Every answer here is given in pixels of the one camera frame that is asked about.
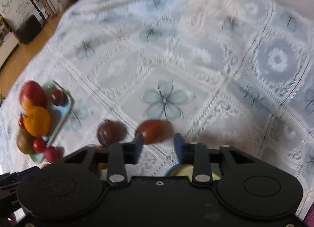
yellow plate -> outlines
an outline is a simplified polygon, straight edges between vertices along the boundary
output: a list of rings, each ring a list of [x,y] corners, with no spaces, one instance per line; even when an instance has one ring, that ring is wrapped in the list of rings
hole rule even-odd
[[[188,176],[190,181],[192,180],[193,165],[190,164],[178,164],[172,167],[167,173],[166,176]],[[219,180],[221,178],[221,173],[212,168],[213,180]]]

round black pad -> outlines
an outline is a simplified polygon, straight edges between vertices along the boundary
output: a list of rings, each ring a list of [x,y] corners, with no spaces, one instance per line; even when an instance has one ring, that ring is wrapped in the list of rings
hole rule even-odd
[[[238,164],[218,182],[220,198],[252,218],[271,219],[297,209],[303,189],[290,174],[267,164]]]
[[[81,164],[56,164],[24,178],[18,186],[21,206],[35,217],[59,220],[84,213],[99,199],[102,183]]]

red pole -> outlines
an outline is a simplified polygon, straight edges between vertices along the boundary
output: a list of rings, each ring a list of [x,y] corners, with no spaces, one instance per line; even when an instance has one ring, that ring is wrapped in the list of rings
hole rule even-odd
[[[35,4],[35,2],[33,0],[30,0],[30,2],[33,4],[33,6],[36,8],[37,12],[39,13],[40,17],[45,20],[45,16],[43,15],[43,13],[40,11],[40,9],[37,7],[37,5]]]

wooden floor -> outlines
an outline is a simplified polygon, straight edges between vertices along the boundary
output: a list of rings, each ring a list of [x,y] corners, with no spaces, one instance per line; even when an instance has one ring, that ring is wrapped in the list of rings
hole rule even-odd
[[[15,80],[29,63],[29,61],[42,49],[47,40],[53,35],[62,16],[49,19],[37,37],[28,45],[20,44],[8,57],[0,69],[0,94],[6,96]]]

metal screw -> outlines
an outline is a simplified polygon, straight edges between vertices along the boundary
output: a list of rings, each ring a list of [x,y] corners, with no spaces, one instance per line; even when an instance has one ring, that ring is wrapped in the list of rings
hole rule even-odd
[[[109,177],[109,180],[113,183],[120,183],[124,180],[124,176],[120,174],[114,174]]]
[[[164,185],[164,182],[163,182],[163,181],[157,181],[157,182],[156,182],[156,185],[162,186],[162,185]]]
[[[208,182],[210,180],[210,176],[205,175],[205,174],[200,174],[200,175],[197,175],[195,177],[195,180],[197,182],[205,183],[205,182]]]

